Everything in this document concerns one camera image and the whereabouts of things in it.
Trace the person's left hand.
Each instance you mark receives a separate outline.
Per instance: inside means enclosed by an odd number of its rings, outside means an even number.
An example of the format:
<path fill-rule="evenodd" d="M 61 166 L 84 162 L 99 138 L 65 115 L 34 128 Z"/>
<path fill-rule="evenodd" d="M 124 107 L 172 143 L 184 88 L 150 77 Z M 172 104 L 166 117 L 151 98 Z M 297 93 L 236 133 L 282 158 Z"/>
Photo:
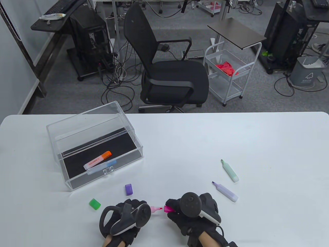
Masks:
<path fill-rule="evenodd" d="M 107 246 L 119 246 L 121 242 L 129 246 L 150 217 L 151 208 L 146 201 L 127 199 L 116 206 L 105 207 L 99 220 L 100 233 L 104 238 L 112 237 Z"/>

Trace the person's right hand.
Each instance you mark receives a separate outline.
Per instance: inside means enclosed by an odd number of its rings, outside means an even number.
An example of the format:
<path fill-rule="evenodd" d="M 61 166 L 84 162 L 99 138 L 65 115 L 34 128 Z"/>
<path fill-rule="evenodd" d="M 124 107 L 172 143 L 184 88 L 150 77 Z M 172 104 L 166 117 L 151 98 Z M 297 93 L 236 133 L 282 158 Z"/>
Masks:
<path fill-rule="evenodd" d="M 182 235 L 199 238 L 206 232 L 213 239 L 223 243 L 225 238 L 216 229 L 221 223 L 217 202 L 210 193 L 199 196 L 193 192 L 187 192 L 180 199 L 168 199 L 166 206 L 174 209 L 168 213 L 168 218 L 180 229 Z"/>

